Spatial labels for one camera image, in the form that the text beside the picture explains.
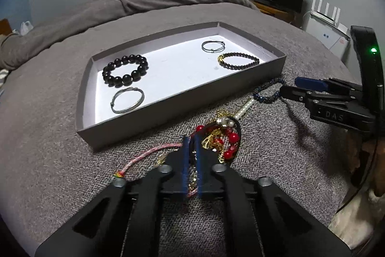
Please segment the person right hand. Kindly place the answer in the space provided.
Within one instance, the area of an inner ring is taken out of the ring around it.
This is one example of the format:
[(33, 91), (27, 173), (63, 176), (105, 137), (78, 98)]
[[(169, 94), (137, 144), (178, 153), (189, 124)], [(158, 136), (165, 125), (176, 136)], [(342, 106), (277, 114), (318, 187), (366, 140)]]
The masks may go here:
[(346, 162), (352, 186), (358, 188), (368, 182), (375, 196), (384, 194), (384, 136), (375, 139), (347, 131)]

